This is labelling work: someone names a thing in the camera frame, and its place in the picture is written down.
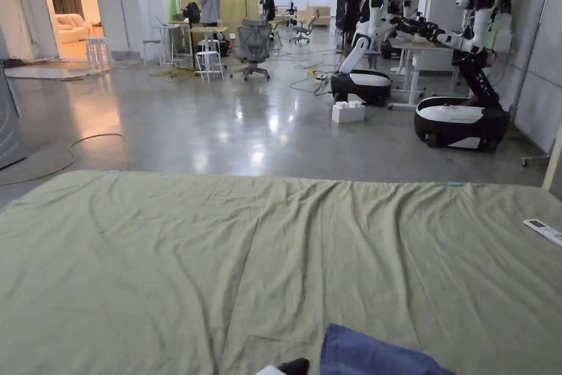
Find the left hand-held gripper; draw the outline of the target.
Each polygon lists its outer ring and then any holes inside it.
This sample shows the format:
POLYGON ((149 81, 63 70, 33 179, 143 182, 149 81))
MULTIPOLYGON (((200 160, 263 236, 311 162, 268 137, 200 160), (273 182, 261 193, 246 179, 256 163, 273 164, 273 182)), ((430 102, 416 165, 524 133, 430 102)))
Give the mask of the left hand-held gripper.
POLYGON ((309 368, 308 359, 298 358, 283 362, 279 366, 266 366, 258 371, 258 375, 307 375, 309 368))

